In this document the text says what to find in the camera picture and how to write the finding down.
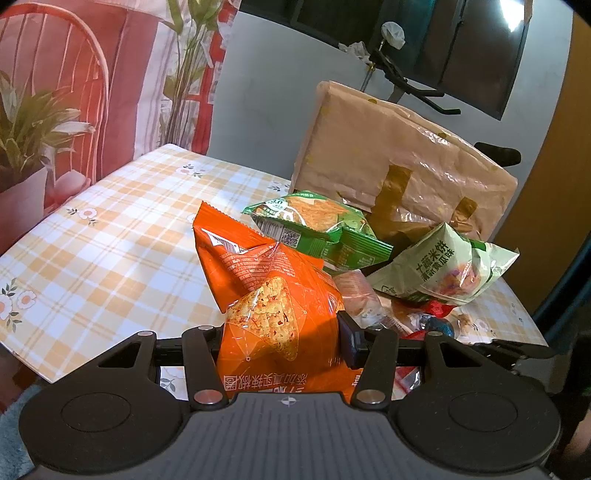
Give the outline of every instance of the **light green snack bag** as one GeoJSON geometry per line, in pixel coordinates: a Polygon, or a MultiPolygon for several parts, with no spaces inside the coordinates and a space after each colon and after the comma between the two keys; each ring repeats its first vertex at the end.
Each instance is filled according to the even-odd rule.
{"type": "Polygon", "coordinates": [[[490,287],[518,256],[518,252],[464,238],[442,223],[372,273],[368,281],[378,291],[413,303],[437,300],[464,305],[490,287]]]}
{"type": "Polygon", "coordinates": [[[363,213],[314,192],[296,192],[246,207],[264,235],[322,258],[338,270],[387,260],[392,245],[378,240],[363,213]]]}

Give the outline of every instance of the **gray gripper base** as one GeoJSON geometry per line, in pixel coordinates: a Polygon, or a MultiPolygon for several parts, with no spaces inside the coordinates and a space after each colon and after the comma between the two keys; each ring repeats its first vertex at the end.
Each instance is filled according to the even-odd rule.
{"type": "MultiPolygon", "coordinates": [[[[84,478],[42,466],[27,480],[84,478]]],[[[163,452],[92,480],[461,480],[424,460],[386,417],[354,410],[339,394],[242,393],[223,410],[194,413],[163,452]]],[[[537,468],[488,480],[547,480],[537,468]]]]}

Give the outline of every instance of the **brown paper package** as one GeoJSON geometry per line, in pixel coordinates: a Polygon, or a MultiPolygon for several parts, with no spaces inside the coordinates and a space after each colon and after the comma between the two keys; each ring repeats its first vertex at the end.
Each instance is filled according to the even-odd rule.
{"type": "Polygon", "coordinates": [[[291,189],[368,212],[381,240],[401,246],[450,223],[488,240],[517,180],[449,130],[394,103],[321,82],[291,189]]]}

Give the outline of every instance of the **plant pot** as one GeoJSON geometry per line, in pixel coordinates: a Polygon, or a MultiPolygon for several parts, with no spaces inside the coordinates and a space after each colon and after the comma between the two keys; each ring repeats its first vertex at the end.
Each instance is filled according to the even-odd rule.
{"type": "Polygon", "coordinates": [[[0,193],[0,255],[43,220],[47,169],[0,193]]]}

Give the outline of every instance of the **table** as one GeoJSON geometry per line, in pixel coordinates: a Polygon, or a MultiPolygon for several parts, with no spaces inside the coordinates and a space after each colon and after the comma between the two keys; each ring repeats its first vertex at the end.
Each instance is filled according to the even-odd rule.
{"type": "MultiPolygon", "coordinates": [[[[137,331],[169,338],[222,325],[195,250],[199,205],[206,201],[254,228],[242,208],[288,188],[282,178],[174,145],[130,162],[0,257],[0,299],[12,303],[0,312],[0,342],[55,382],[137,331]]],[[[502,280],[462,308],[499,338],[544,343],[502,280]]],[[[481,341],[478,335],[466,341],[481,341]]],[[[186,399],[183,368],[163,368],[161,386],[186,399]]]]}

